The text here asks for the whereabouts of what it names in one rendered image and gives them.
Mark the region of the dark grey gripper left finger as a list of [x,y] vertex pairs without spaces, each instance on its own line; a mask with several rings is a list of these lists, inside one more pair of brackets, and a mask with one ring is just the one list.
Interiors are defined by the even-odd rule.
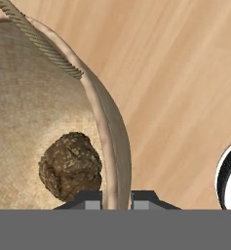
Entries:
[[101,210],[102,192],[100,190],[81,190],[73,201],[65,202],[57,209],[70,210]]

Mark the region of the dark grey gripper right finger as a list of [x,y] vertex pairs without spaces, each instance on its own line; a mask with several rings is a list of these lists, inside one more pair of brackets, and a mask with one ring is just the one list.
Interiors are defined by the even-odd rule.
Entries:
[[132,190],[132,210],[178,210],[178,207],[161,200],[154,190]]

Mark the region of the beige woven basket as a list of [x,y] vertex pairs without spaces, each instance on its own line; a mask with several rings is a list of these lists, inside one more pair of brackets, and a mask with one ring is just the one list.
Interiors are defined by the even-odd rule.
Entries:
[[60,204],[38,163],[70,132],[88,136],[100,156],[104,208],[127,209],[132,161],[119,108],[53,30],[0,0],[0,209]]

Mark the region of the white round black-rimmed object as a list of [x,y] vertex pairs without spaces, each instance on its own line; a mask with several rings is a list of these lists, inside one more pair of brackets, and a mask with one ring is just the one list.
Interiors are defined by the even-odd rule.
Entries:
[[221,155],[215,172],[216,197],[223,210],[231,210],[231,145]]

